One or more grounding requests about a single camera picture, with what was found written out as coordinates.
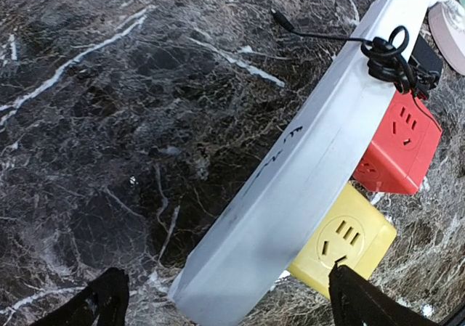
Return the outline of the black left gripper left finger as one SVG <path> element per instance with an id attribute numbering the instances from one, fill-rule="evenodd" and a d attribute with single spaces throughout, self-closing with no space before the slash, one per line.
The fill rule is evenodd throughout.
<path id="1" fill-rule="evenodd" d="M 51 311 L 35 326 L 125 325 L 129 305 L 129 276 L 115 267 L 95 278 L 67 303 Z"/>

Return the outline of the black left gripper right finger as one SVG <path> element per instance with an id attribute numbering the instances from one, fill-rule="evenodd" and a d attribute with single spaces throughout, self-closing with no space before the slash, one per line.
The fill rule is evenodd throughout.
<path id="1" fill-rule="evenodd" d="M 435 324 L 398 304 L 346 265 L 333 266 L 329 293 L 335 325 Z"/>

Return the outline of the yellow cube socket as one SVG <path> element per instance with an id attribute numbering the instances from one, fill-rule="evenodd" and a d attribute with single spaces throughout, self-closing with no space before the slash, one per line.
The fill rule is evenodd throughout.
<path id="1" fill-rule="evenodd" d="M 396 235 L 384 215 L 347 184 L 288 271 L 329 298 L 329 274 L 335 264 L 367 280 Z"/>

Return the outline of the white multi-socket power strip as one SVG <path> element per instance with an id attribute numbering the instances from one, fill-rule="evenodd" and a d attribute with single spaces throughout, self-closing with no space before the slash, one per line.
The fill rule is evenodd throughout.
<path id="1" fill-rule="evenodd" d="M 431 0 L 375 0 L 253 174 L 187 257 L 169 297 L 198 325 L 237 325 L 310 240 L 395 94 L 360 40 L 409 58 Z"/>

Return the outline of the red cube socket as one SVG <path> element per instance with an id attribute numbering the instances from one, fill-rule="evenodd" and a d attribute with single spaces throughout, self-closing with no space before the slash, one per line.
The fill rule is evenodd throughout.
<path id="1" fill-rule="evenodd" d="M 371 192 L 414 195 L 442 129 L 420 99 L 396 92 L 353 177 Z"/>

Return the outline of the black power adapter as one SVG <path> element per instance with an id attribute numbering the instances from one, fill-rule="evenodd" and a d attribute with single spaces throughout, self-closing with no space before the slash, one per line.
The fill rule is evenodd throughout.
<path id="1" fill-rule="evenodd" d="M 442 75 L 443 63 L 421 35 L 416 39 L 408 63 L 413 67 L 418 81 L 424 86 L 423 91 L 437 87 Z"/>

